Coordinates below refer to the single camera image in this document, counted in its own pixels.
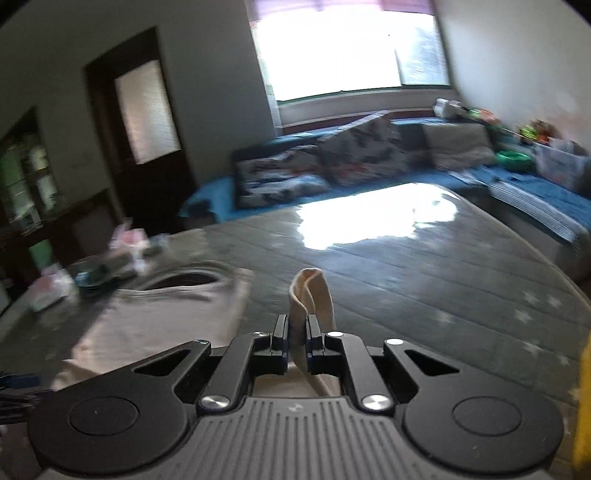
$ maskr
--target sofa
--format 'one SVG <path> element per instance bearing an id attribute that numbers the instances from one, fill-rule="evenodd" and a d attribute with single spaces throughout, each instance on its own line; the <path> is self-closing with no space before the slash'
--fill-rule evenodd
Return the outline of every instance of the sofa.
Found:
<path id="1" fill-rule="evenodd" d="M 179 215 L 190 226 L 195 212 L 207 205 L 217 222 L 227 222 L 399 184 L 430 183 L 508 225 L 574 280 L 585 278 L 591 272 L 587 190 L 575 193 L 556 184 L 551 177 L 556 172 L 544 172 L 543 178 L 536 171 L 513 173 L 496 165 L 494 150 L 521 150 L 532 157 L 536 152 L 484 132 L 473 122 L 390 122 L 386 112 L 378 112 L 343 127 L 278 137 L 233 152 L 233 174 L 202 186 Z M 591 186 L 588 179 L 584 183 Z"/>

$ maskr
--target wooden door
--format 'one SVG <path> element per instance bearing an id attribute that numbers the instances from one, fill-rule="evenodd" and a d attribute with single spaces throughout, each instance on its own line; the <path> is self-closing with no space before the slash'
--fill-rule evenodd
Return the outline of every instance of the wooden door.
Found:
<path id="1" fill-rule="evenodd" d="M 168 101 L 155 28 L 86 67 L 103 153 L 125 215 L 149 235 L 180 230 L 196 185 Z"/>

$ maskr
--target gray ribbed plate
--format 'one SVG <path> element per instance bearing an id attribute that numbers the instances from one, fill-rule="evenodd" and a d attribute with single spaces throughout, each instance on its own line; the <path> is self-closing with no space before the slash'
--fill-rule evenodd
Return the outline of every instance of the gray ribbed plate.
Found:
<path id="1" fill-rule="evenodd" d="M 41 480 L 70 477 L 52 470 Z M 188 441 L 129 480 L 460 480 L 428 462 L 387 417 L 345 398 L 253 398 L 201 419 Z M 544 472 L 523 480 L 550 480 Z"/>

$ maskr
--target yellow object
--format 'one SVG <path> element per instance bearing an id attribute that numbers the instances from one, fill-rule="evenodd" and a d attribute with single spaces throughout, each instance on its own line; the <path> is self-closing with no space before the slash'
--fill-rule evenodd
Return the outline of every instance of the yellow object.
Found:
<path id="1" fill-rule="evenodd" d="M 591 466 L 591 336 L 580 363 L 580 395 L 577 433 L 574 438 L 573 468 L 581 472 Z"/>

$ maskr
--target window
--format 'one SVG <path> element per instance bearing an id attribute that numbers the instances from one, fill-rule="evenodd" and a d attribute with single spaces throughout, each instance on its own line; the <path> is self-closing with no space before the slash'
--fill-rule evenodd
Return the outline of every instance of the window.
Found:
<path id="1" fill-rule="evenodd" d="M 278 101 L 449 84 L 428 0 L 251 2 L 262 70 Z"/>
<path id="2" fill-rule="evenodd" d="M 180 150 L 160 62 L 149 61 L 115 84 L 135 162 L 146 163 Z"/>
<path id="3" fill-rule="evenodd" d="M 58 206 L 58 191 L 41 142 L 34 111 L 0 143 L 0 195 L 7 219 L 26 231 Z"/>

